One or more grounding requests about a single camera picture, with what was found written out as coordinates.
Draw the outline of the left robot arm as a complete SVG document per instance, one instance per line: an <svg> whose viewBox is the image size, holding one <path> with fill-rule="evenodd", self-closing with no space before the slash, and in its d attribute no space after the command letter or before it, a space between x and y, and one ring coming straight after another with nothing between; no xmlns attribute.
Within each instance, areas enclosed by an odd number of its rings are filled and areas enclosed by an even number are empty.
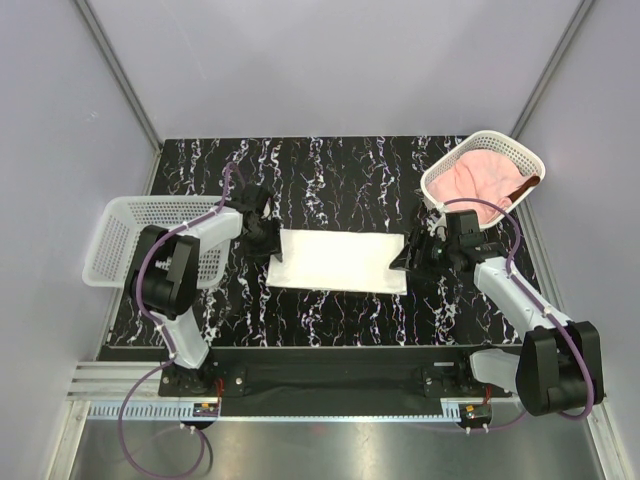
<svg viewBox="0 0 640 480"><path fill-rule="evenodd" d="M239 240L251 260L281 261L281 222L273 206L271 190L247 184L202 216L173 229L149 225L139 235L125 287L159 330L168 349L168 366L193 395L203 396L223 385L215 377L209 346L193 313L200 255Z"/></svg>

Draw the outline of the white towel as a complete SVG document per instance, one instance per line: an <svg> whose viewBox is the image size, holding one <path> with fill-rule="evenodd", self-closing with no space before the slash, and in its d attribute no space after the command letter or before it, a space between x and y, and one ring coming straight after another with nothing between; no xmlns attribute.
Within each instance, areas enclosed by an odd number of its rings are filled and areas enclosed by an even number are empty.
<svg viewBox="0 0 640 480"><path fill-rule="evenodd" d="M272 258L269 287L405 295L406 273L392 270L404 237L389 233L281 231L283 258Z"/></svg>

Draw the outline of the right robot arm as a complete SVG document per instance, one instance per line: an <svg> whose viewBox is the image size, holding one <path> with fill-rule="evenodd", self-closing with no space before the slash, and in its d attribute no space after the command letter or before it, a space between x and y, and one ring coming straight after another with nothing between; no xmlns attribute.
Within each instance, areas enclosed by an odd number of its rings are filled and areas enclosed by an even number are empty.
<svg viewBox="0 0 640 480"><path fill-rule="evenodd" d="M466 396L488 385L518 395L532 416L587 418L604 398L601 343L589 321L575 322L546 300L517 270L513 252L486 240L475 210L445 214L444 231L414 228L392 270L426 276L452 270L470 274L522 341L518 354L482 348L454 371Z"/></svg>

